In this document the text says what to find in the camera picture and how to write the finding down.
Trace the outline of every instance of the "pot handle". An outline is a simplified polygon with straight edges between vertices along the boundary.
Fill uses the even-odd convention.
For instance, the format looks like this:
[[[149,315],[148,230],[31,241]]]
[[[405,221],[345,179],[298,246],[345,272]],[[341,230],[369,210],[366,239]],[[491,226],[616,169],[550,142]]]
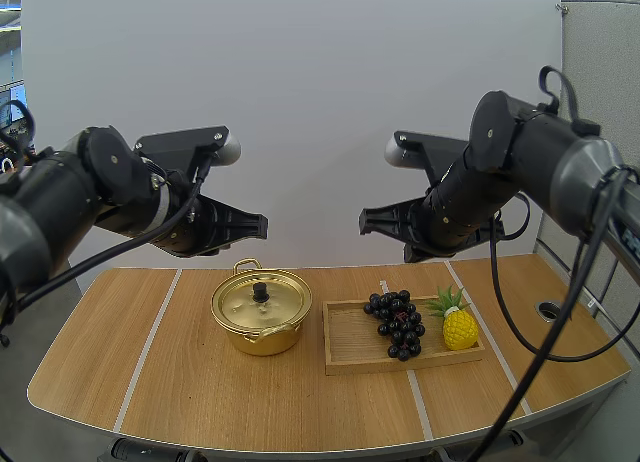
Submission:
[[[242,259],[239,260],[238,262],[236,262],[233,266],[233,275],[238,275],[238,272],[240,272],[238,270],[238,267],[240,267],[241,265],[244,264],[253,264],[255,265],[258,269],[262,268],[262,265],[260,265],[260,262],[258,262],[256,259]]]
[[[282,325],[276,325],[275,327],[268,327],[264,329],[262,332],[260,332],[260,335],[258,335],[258,337],[256,337],[255,339],[247,335],[245,335],[244,338],[249,342],[257,344],[262,339],[269,337],[270,335],[279,334],[280,332],[293,332],[296,330],[297,330],[297,327],[294,327],[291,324],[282,324]]]

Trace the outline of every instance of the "wooden tray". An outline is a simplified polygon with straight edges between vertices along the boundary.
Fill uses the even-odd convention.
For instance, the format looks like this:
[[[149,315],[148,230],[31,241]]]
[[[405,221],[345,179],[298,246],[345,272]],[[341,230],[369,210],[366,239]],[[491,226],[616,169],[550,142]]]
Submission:
[[[387,355],[390,337],[378,335],[381,322],[363,312],[363,300],[325,302],[324,323],[325,374],[372,374],[396,370],[424,369],[440,365],[480,360],[484,346],[480,337],[476,344],[464,350],[449,350],[442,337],[442,319],[430,317],[426,301],[437,297],[411,298],[422,315],[426,333],[420,338],[422,352],[406,362]]]

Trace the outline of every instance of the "bunch of grapes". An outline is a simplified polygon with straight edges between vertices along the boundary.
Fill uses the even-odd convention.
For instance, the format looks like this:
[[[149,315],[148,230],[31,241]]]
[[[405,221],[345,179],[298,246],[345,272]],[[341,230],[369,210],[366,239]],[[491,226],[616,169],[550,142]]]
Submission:
[[[371,294],[364,312],[382,320],[378,334],[391,336],[392,345],[387,351],[389,357],[405,362],[422,351],[420,337],[424,335],[425,328],[421,323],[422,316],[411,303],[409,291]]]

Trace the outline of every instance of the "pot lid knob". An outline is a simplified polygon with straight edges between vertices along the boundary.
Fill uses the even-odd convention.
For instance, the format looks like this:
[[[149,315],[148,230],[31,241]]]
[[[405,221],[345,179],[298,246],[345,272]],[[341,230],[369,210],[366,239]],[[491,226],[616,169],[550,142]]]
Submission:
[[[256,282],[253,284],[253,300],[256,302],[266,302],[269,300],[269,294],[267,293],[267,284],[264,282]]]

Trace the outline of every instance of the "pineapple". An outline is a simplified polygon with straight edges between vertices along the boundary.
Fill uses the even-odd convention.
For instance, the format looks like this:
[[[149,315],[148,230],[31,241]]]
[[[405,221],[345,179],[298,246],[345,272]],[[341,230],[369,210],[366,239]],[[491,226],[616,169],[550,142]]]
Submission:
[[[453,295],[451,286],[446,292],[438,287],[438,301],[428,301],[427,306],[434,317],[444,317],[442,335],[444,343],[451,350],[468,349],[478,340],[478,325],[464,309],[469,304],[460,304],[462,289]]]

